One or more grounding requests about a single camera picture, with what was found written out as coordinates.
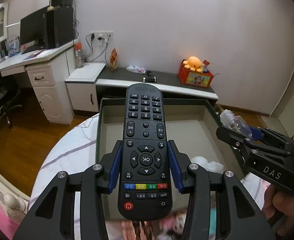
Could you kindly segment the person's right hand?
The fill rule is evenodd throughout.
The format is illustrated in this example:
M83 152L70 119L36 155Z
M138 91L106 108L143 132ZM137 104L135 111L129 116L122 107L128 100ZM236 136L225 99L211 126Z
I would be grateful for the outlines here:
M276 192L275 187L270 184L264 193L262 213L270 219L276 211L286 216L277 230L278 235L285 236L294 225L294 196L285 192Z

